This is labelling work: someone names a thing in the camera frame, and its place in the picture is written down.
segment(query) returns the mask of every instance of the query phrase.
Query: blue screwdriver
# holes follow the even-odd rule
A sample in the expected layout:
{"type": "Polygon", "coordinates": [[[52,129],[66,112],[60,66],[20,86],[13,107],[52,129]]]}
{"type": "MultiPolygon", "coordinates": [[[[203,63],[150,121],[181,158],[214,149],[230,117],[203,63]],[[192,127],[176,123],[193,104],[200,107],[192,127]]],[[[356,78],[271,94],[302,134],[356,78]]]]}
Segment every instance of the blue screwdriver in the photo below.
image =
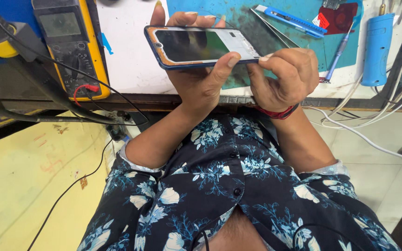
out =
{"type": "Polygon", "coordinates": [[[348,42],[348,38],[350,36],[350,31],[352,30],[354,22],[352,23],[352,25],[350,26],[348,33],[345,35],[345,37],[343,37],[338,51],[336,52],[336,56],[335,56],[335,60],[333,61],[332,67],[330,68],[330,70],[328,71],[327,77],[325,77],[325,83],[330,83],[330,79],[332,78],[333,75],[333,71],[335,71],[336,65],[338,64],[339,58],[343,53],[343,50],[345,49],[345,47],[347,46],[347,42],[348,42]]]}

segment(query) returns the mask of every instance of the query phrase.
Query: forearm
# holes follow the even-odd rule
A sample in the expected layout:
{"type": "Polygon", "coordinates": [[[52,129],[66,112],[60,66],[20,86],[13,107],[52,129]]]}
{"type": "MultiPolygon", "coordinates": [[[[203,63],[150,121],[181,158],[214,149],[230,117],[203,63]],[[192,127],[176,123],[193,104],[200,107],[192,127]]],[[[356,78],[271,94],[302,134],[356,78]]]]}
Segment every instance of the forearm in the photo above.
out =
{"type": "Polygon", "coordinates": [[[299,106],[285,120],[273,119],[283,158],[294,171],[310,172],[336,164],[330,148],[299,106]]]}
{"type": "Polygon", "coordinates": [[[126,157],[139,166],[160,168],[187,134],[207,115],[208,113],[193,115],[185,109],[184,104],[181,104],[162,120],[132,139],[126,146],[126,157]]]}

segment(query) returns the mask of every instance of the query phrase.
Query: tiled floor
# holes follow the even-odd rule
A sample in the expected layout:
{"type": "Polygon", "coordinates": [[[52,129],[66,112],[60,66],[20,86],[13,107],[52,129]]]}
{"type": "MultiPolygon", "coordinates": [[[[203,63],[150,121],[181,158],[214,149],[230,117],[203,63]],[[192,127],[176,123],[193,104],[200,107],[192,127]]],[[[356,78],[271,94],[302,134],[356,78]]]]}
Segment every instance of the tiled floor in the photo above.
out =
{"type": "MultiPolygon", "coordinates": [[[[322,118],[318,111],[306,110],[305,113],[314,122],[319,122],[322,118]]],[[[373,114],[352,113],[358,116],[373,114]]],[[[336,115],[332,118],[340,120],[342,116],[336,115]]],[[[376,212],[389,232],[393,231],[402,217],[402,159],[373,148],[348,130],[316,125],[315,128],[335,157],[341,159],[349,168],[351,182],[360,200],[376,212]]],[[[402,113],[394,113],[379,122],[356,130],[385,149],[396,152],[402,147],[402,113]]]]}

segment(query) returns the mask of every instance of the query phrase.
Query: blue utility knife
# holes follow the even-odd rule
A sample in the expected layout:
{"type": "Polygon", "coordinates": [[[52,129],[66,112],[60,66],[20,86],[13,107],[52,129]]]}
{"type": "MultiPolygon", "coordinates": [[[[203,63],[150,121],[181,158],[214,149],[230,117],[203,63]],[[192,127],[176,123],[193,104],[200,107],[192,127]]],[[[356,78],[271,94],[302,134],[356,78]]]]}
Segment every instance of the blue utility knife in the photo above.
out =
{"type": "Polygon", "coordinates": [[[273,17],[290,25],[293,25],[296,29],[303,31],[312,37],[322,38],[323,35],[327,33],[327,30],[324,28],[316,26],[310,22],[292,16],[273,7],[259,5],[255,10],[263,12],[270,17],[273,17]]]}

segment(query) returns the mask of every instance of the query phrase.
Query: white cable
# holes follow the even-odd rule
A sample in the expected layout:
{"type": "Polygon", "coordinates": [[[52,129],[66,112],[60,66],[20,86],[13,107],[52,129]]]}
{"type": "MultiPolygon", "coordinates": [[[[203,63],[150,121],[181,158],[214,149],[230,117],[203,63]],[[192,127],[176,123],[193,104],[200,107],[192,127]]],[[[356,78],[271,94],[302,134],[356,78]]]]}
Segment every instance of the white cable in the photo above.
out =
{"type": "MultiPolygon", "coordinates": [[[[397,77],[397,81],[395,82],[395,85],[394,85],[392,94],[390,95],[389,101],[392,101],[392,100],[394,99],[394,95],[395,95],[395,92],[396,92],[396,90],[397,90],[397,88],[398,88],[401,75],[402,75],[402,65],[401,65],[400,72],[399,72],[398,77],[397,77]]],[[[348,100],[351,98],[351,96],[353,95],[354,92],[355,92],[355,89],[351,89],[351,90],[349,91],[349,93],[347,94],[347,96],[345,97],[345,99],[343,100],[343,102],[341,102],[341,104],[339,104],[339,105],[330,113],[330,116],[332,116],[333,114],[335,114],[336,112],[338,112],[338,111],[348,102],[348,100]]],[[[399,101],[399,100],[401,100],[401,98],[402,98],[402,92],[398,95],[398,97],[397,97],[395,100],[399,101]]],[[[365,117],[361,117],[361,118],[357,118],[357,119],[370,119],[370,121],[364,122],[364,123],[359,124],[359,125],[354,125],[354,126],[352,126],[352,128],[358,128],[358,127],[366,126],[366,125],[369,125],[369,124],[373,123],[374,121],[378,121],[377,118],[380,117],[380,116],[381,116],[384,112],[386,112],[388,109],[391,109],[392,107],[393,107],[393,104],[387,103],[386,106],[384,106],[384,108],[383,108],[381,111],[379,111],[378,113],[372,114],[372,115],[369,115],[369,116],[365,116],[365,117]]],[[[317,123],[314,123],[314,124],[317,124],[317,125],[319,125],[319,126],[323,126],[323,127],[326,127],[326,128],[343,129],[342,127],[325,125],[325,124],[324,124],[324,123],[326,122],[325,119],[326,119],[326,118],[324,118],[324,119],[321,120],[321,125],[319,125],[319,124],[317,124],[317,123]]]]}
{"type": "Polygon", "coordinates": [[[310,121],[310,122],[313,123],[313,124],[315,124],[315,125],[318,125],[318,126],[323,126],[323,127],[326,127],[326,128],[339,129],[339,130],[346,129],[347,127],[349,127],[349,128],[359,128],[359,127],[367,126],[367,125],[373,124],[373,123],[375,123],[375,122],[377,122],[377,121],[380,121],[381,119],[383,119],[383,118],[385,118],[385,117],[387,117],[387,116],[393,114],[394,112],[398,111],[399,108],[401,108],[401,107],[402,107],[402,103],[401,103],[397,108],[395,108],[394,110],[392,110],[391,112],[389,112],[388,114],[386,114],[385,116],[383,116],[383,117],[381,117],[381,118],[378,118],[377,120],[373,120],[373,121],[371,121],[370,123],[368,123],[368,124],[366,124],[366,125],[336,127],[336,126],[321,125],[321,124],[318,124],[318,123],[312,122],[312,121],[310,121]]]}
{"type": "Polygon", "coordinates": [[[401,155],[401,154],[398,154],[398,153],[396,153],[396,152],[393,152],[393,151],[389,151],[389,150],[387,150],[387,149],[384,149],[384,148],[382,148],[382,147],[376,145],[375,143],[371,142],[371,140],[369,140],[366,136],[364,136],[364,135],[361,134],[360,132],[358,132],[358,131],[356,131],[356,130],[350,128],[349,126],[346,126],[346,125],[344,125],[344,124],[341,124],[341,123],[339,123],[339,122],[336,122],[336,121],[332,120],[330,117],[328,117],[328,115],[327,115],[324,111],[319,110],[319,109],[314,108],[314,107],[305,107],[305,108],[313,109],[313,110],[322,112],[323,115],[324,115],[330,122],[332,122],[332,123],[334,123],[334,124],[336,124],[336,125],[338,125],[338,126],[341,126],[341,127],[345,128],[345,129],[347,129],[347,130],[349,130],[349,131],[355,133],[356,135],[358,135],[359,137],[361,137],[361,138],[362,138],[363,140],[365,140],[368,144],[370,144],[371,146],[375,147],[375,148],[378,149],[379,151],[383,151],[383,152],[388,153],[388,154],[390,154],[390,155],[393,155],[393,156],[402,158],[402,155],[401,155]]]}

